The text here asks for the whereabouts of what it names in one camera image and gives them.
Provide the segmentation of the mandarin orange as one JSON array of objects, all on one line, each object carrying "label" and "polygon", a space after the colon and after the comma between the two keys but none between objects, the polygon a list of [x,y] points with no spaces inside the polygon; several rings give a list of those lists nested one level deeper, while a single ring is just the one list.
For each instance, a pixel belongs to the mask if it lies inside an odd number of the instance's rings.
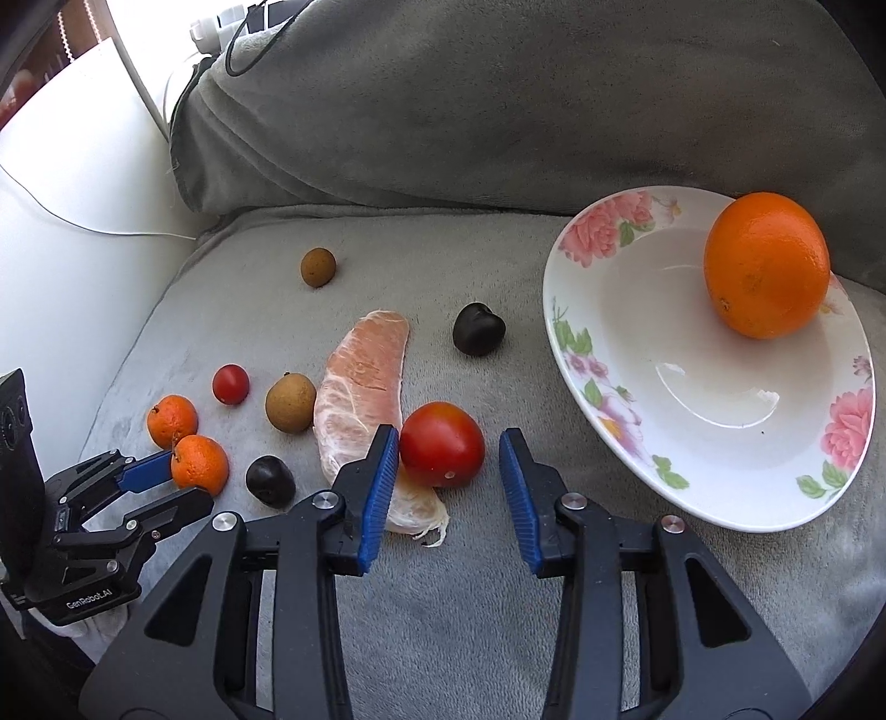
[{"label": "mandarin orange", "polygon": [[148,410],[147,432],[159,449],[171,450],[182,438],[198,432],[198,414],[189,399],[169,394]]},{"label": "mandarin orange", "polygon": [[224,449],[208,436],[182,438],[171,455],[171,478],[179,489],[200,487],[218,496],[230,477],[230,465]]}]

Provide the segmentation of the large red tomato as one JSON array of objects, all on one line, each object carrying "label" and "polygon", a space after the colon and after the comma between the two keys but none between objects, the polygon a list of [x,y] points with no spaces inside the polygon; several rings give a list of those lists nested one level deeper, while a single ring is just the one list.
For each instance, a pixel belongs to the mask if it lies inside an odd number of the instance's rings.
[{"label": "large red tomato", "polygon": [[407,479],[426,487],[467,486],[485,460],[485,441],[475,420],[449,402],[414,409],[399,434]]}]

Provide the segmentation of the dark plum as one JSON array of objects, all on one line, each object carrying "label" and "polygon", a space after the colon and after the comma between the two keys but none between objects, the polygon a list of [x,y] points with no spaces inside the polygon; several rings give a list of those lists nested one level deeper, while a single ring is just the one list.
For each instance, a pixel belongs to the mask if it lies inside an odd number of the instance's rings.
[{"label": "dark plum", "polygon": [[452,327],[455,348],[470,357],[485,357],[496,351],[504,335],[506,322],[479,301],[464,306]]},{"label": "dark plum", "polygon": [[246,470],[246,489],[264,506],[288,507],[296,496],[293,472],[276,456],[257,457]]}]

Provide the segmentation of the peeled pomelo segment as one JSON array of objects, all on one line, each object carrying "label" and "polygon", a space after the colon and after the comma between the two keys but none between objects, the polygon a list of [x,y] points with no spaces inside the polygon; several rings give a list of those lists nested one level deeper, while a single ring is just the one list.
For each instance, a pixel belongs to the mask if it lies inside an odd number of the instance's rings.
[{"label": "peeled pomelo segment", "polygon": [[[367,455],[378,426],[403,426],[401,387],[409,336],[404,316],[369,312],[327,359],[314,404],[314,435],[327,481],[335,480],[342,466]],[[386,529],[438,548],[449,522],[437,492],[399,470]]]}]

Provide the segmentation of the brown longan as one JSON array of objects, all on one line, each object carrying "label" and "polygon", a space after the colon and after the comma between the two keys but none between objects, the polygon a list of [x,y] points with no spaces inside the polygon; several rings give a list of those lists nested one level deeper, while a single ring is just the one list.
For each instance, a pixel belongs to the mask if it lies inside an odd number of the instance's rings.
[{"label": "brown longan", "polygon": [[331,282],[336,275],[335,255],[326,248],[308,250],[300,261],[300,277],[311,288],[321,288]]},{"label": "brown longan", "polygon": [[302,373],[285,373],[266,394],[266,417],[284,434],[302,434],[314,420],[317,390]]}]

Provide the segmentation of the small cherry tomato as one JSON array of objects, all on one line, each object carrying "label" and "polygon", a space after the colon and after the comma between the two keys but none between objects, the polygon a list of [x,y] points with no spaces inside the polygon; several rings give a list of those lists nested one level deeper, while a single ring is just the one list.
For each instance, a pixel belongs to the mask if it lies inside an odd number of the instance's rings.
[{"label": "small cherry tomato", "polygon": [[219,368],[212,378],[212,393],[219,404],[235,407],[242,404],[251,391],[251,381],[245,369],[228,363]]}]

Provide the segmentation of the white glove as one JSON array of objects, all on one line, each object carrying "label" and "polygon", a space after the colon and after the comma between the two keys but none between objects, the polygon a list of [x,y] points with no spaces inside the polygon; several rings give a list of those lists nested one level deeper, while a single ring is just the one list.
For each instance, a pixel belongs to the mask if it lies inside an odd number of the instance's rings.
[{"label": "white glove", "polygon": [[108,646],[114,642],[117,635],[125,628],[129,620],[128,606],[105,610],[101,614],[91,615],[86,620],[75,621],[68,625],[55,625],[50,623],[39,610],[27,610],[27,618],[34,620],[53,633],[55,636],[70,639],[93,663],[101,660]]}]

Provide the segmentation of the grey sofa seat cover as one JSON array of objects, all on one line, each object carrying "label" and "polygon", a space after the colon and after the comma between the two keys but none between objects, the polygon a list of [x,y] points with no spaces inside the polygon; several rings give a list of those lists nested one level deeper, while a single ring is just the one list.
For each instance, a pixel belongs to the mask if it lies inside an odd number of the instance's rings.
[{"label": "grey sofa seat cover", "polygon": [[[257,457],[280,457],[302,492],[323,481],[311,434],[285,435],[264,414],[285,372],[320,378],[365,313],[410,321],[403,402],[449,400],[488,441],[517,426],[533,455],[569,486],[619,516],[650,521],[668,504],[636,479],[576,408],[548,347],[540,284],[557,216],[534,214],[243,214],[207,237],[171,285],[112,381],[84,455],[152,448],[147,410],[167,394],[194,402],[200,428],[224,447],[231,477],[219,507],[264,507],[243,485]],[[335,277],[300,277],[314,248],[335,255]],[[506,322],[485,357],[452,342],[456,316],[483,303]],[[224,364],[251,381],[242,404],[212,393]],[[560,587],[519,556],[494,464],[445,498],[451,523],[438,548],[390,534],[363,578],[338,584],[342,648],[360,718],[535,718],[544,705]],[[884,444],[810,525],[750,536],[700,523],[698,534],[790,654],[812,693],[824,692],[858,650],[884,603]]]}]

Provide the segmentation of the floral white ceramic plate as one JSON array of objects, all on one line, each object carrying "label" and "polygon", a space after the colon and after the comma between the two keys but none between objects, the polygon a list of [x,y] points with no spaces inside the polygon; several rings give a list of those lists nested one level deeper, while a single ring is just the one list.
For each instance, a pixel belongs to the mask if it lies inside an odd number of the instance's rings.
[{"label": "floral white ceramic plate", "polygon": [[873,438],[873,356],[839,282],[781,339],[718,318],[703,254],[726,205],[653,186],[581,210],[545,265],[545,326],[578,408],[635,476],[718,527],[787,531],[858,476]]}]

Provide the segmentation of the large orange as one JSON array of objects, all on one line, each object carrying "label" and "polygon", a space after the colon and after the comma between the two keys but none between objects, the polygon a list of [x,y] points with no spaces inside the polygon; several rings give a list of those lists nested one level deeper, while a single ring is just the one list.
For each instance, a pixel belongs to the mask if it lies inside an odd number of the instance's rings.
[{"label": "large orange", "polygon": [[831,257],[810,212],[779,193],[753,192],[719,213],[704,246],[703,273],[721,321],[768,341],[816,316],[831,283]]}]

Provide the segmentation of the grey sofa back cushion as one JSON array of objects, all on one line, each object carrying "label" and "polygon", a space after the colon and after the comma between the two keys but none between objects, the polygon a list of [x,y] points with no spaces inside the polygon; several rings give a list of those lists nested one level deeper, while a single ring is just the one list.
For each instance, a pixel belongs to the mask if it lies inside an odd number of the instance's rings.
[{"label": "grey sofa back cushion", "polygon": [[884,284],[883,90],[816,2],[314,2],[201,64],[171,163],[211,214],[774,191]]}]

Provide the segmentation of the white power strip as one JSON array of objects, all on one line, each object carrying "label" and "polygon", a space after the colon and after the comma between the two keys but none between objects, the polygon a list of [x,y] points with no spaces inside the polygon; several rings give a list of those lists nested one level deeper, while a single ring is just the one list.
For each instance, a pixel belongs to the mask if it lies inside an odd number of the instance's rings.
[{"label": "white power strip", "polygon": [[201,18],[190,24],[190,40],[199,53],[217,55],[228,47],[234,32],[245,18],[246,8],[243,4]]}]

